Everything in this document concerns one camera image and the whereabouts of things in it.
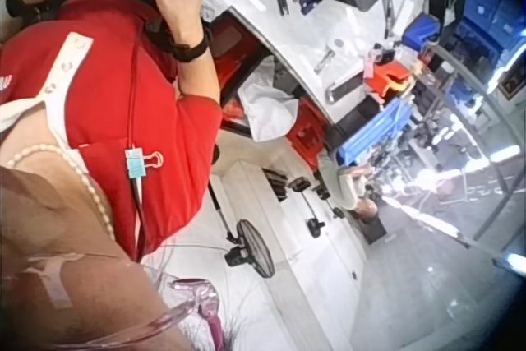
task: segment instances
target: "blue binder clip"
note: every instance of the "blue binder clip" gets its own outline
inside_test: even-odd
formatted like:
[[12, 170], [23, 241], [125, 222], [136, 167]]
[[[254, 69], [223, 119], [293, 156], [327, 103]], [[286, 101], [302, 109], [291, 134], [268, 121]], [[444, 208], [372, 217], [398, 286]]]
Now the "blue binder clip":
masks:
[[[126, 167], [128, 177], [131, 180], [146, 177], [146, 169], [159, 169], [163, 166], [164, 157], [160, 152], [154, 152], [152, 155], [144, 156], [142, 148], [134, 148], [126, 150]], [[157, 159], [155, 164], [147, 164], [146, 161], [150, 159]]]

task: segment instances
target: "fan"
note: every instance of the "fan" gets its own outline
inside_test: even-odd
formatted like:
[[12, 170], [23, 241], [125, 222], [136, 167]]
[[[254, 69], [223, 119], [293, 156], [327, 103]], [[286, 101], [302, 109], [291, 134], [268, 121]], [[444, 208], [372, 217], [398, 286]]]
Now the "fan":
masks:
[[214, 193], [214, 188], [208, 184], [208, 190], [214, 207], [219, 217], [223, 221], [223, 225], [227, 230], [227, 240], [229, 240], [236, 247], [232, 248], [229, 253], [224, 256], [227, 264], [230, 267], [248, 264], [264, 279], [270, 279], [274, 276], [276, 270], [269, 248], [265, 244], [265, 240], [257, 231], [257, 229], [246, 219], [241, 219], [236, 226], [238, 236], [234, 237], [230, 231], [230, 227], [224, 218], [223, 211]]

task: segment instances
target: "pearl necklace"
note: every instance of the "pearl necklace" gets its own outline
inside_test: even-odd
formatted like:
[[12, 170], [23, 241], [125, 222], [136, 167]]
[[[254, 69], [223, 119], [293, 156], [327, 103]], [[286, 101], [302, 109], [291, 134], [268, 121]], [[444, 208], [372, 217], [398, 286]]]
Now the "pearl necklace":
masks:
[[109, 237], [113, 241], [115, 241], [115, 231], [113, 229], [113, 225], [108, 216], [108, 213], [106, 212], [106, 209], [104, 208], [104, 205], [102, 204], [102, 201], [100, 200], [100, 196], [97, 194], [97, 191], [91, 184], [90, 179], [84, 174], [84, 172], [79, 167], [79, 165], [76, 164], [75, 161], [66, 152], [56, 147], [55, 145], [47, 145], [47, 144], [33, 145], [30, 148], [24, 149], [20, 154], [16, 154], [13, 160], [10, 160], [9, 162], [7, 162], [7, 167], [9, 169], [14, 169], [16, 165], [20, 163], [23, 159], [37, 152], [54, 152], [56, 154], [59, 154], [64, 158], [67, 164], [69, 164], [72, 167], [72, 169], [75, 170], [75, 173], [81, 178], [82, 183], [84, 184], [84, 186], [90, 193], [91, 198], [93, 199], [93, 202], [97, 206], [97, 209], [99, 209], [99, 213], [102, 216], [102, 219], [104, 221], [104, 225], [106, 227], [106, 231], [109, 234]]

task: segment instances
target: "eyeglasses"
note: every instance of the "eyeglasses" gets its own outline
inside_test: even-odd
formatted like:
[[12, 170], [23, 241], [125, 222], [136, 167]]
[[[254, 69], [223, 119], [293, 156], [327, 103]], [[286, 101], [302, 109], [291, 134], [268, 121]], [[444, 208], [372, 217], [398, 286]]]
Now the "eyeglasses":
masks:
[[[121, 349], [137, 344], [143, 344], [149, 339], [164, 333], [180, 324], [191, 314], [198, 314], [210, 328], [215, 351], [223, 351], [223, 331], [219, 314], [219, 295], [215, 287], [204, 279], [178, 279], [165, 272], [137, 265], [108, 256], [66, 254], [57, 256], [32, 256], [18, 262], [14, 275], [2, 276], [2, 287], [6, 296], [16, 296], [16, 290], [28, 281], [30, 277], [38, 275], [44, 285], [53, 306], [57, 310], [68, 311], [72, 316], [81, 315], [76, 311], [79, 306], [78, 299], [73, 302], [70, 295], [77, 295], [74, 287], [79, 284], [79, 279], [72, 276], [79, 273], [91, 273], [93, 268], [104, 267], [106, 273], [116, 273], [118, 270], [130, 272], [140, 269], [153, 282], [164, 302], [170, 307], [169, 311], [153, 321], [141, 322], [128, 328], [119, 330], [115, 334], [106, 335], [98, 339], [89, 339], [82, 344], [52, 344], [49, 349], [68, 350], [96, 350], [96, 349]], [[99, 297], [95, 291], [90, 294], [89, 287], [83, 286], [82, 297], [85, 300], [96, 301]]]

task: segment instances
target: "red shirt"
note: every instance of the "red shirt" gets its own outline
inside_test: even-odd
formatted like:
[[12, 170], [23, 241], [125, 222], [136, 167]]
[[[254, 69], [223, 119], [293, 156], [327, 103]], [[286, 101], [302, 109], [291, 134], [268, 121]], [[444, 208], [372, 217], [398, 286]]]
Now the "red shirt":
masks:
[[67, 139], [108, 197], [117, 241], [132, 259], [137, 259], [136, 208], [125, 160], [132, 74], [136, 75], [133, 143], [145, 155], [158, 151], [164, 157], [161, 169], [148, 169], [142, 178], [145, 253], [186, 226], [200, 209], [222, 117], [212, 99], [176, 98], [168, 82], [175, 77], [175, 61], [141, 33], [144, 22], [156, 16], [139, 0], [69, 0], [57, 20], [31, 26], [10, 40], [0, 59], [0, 76], [12, 76], [0, 93], [4, 104], [40, 92], [72, 31], [94, 40], [67, 93]]

